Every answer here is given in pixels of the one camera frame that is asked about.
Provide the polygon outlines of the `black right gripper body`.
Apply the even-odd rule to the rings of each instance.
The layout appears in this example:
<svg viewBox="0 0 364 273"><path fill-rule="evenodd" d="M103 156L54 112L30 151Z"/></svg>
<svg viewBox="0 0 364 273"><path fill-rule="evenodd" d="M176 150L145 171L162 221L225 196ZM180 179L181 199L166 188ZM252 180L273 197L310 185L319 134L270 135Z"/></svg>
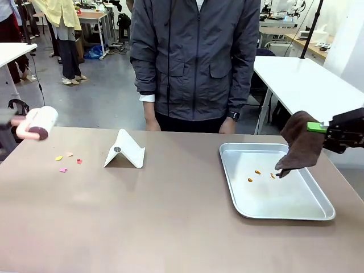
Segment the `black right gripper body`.
<svg viewBox="0 0 364 273"><path fill-rule="evenodd" d="M363 148L363 107L333 116L329 139L350 148Z"/></svg>

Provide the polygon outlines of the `person left hand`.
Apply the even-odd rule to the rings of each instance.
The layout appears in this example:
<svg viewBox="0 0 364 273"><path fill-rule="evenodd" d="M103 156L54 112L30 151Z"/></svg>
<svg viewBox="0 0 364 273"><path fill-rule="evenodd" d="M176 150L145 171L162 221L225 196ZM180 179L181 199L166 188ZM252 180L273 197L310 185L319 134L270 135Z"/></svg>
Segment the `person left hand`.
<svg viewBox="0 0 364 273"><path fill-rule="evenodd" d="M224 122L222 123L220 129L219 129L219 133L220 134L234 134L235 133L235 120L230 118L230 117L226 117L226 119L224 120Z"/></svg>

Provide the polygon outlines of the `person right hand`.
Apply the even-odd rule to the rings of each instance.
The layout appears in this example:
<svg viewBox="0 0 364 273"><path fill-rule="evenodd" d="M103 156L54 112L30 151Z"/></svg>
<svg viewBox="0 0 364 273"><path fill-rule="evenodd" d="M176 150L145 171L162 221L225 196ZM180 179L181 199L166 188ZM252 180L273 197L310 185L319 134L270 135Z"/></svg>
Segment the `person right hand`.
<svg viewBox="0 0 364 273"><path fill-rule="evenodd" d="M155 117L155 115L146 115L146 131L161 131L161 127Z"/></svg>

